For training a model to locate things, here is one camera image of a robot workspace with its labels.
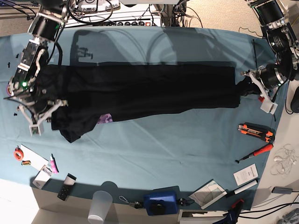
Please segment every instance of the red tape roll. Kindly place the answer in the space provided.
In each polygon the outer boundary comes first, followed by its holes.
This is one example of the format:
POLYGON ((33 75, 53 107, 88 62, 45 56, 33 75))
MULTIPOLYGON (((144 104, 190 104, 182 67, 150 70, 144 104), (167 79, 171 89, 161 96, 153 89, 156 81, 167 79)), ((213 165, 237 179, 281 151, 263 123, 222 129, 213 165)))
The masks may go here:
POLYGON ((14 157, 16 160, 22 161, 22 159, 24 158, 23 151, 20 148, 16 148, 14 151, 14 157))

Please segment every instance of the black cloth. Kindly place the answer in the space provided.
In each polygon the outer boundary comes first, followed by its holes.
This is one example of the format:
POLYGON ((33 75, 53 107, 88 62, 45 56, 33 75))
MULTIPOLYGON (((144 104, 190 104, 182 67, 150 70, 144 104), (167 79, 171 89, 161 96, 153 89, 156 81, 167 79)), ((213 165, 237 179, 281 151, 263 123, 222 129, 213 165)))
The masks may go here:
POLYGON ((52 114, 52 129, 69 141, 93 130, 103 114, 113 122, 196 108, 236 108, 235 69, 200 64, 48 65, 37 86, 48 99, 66 99, 52 114))

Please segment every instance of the red screwdriver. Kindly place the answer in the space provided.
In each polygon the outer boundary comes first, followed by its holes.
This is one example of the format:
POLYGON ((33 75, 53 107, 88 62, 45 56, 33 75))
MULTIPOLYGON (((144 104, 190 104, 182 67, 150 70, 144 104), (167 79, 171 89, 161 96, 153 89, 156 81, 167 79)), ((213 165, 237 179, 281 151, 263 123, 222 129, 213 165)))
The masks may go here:
POLYGON ((259 148, 258 150, 250 153, 249 155, 246 155, 244 156, 242 159, 240 160, 236 160, 236 163, 239 163, 240 161, 243 161, 243 160, 246 160, 246 159, 249 159, 251 157, 254 157, 254 156, 257 156, 259 154, 262 154, 262 153, 265 153, 265 152, 268 152, 270 151, 271 149, 273 149, 273 144, 272 143, 269 143, 261 148, 259 148))

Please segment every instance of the blue box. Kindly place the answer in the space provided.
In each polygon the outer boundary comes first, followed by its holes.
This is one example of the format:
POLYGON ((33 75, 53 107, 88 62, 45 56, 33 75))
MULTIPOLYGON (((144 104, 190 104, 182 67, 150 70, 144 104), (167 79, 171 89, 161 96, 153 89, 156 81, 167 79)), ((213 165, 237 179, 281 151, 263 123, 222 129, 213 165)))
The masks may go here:
POLYGON ((144 195, 143 205, 149 216, 178 213, 177 195, 175 191, 157 192, 144 195))

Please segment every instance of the card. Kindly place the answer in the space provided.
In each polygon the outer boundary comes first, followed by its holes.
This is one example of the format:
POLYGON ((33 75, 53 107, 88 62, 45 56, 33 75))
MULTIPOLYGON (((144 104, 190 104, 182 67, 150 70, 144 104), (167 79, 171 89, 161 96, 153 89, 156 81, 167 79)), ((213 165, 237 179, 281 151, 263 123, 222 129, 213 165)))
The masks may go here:
POLYGON ((32 183, 39 189, 42 189, 46 182, 51 178, 52 174, 53 173, 51 172, 51 170, 49 170, 47 166, 44 166, 42 170, 39 171, 32 183))
POLYGON ((191 194, 189 198, 199 204, 201 209, 205 209, 226 194, 226 191, 219 184, 215 181, 211 181, 191 194))
POLYGON ((256 179, 258 177, 256 165, 252 164, 251 166, 234 173, 234 177, 238 186, 253 179, 256 179))

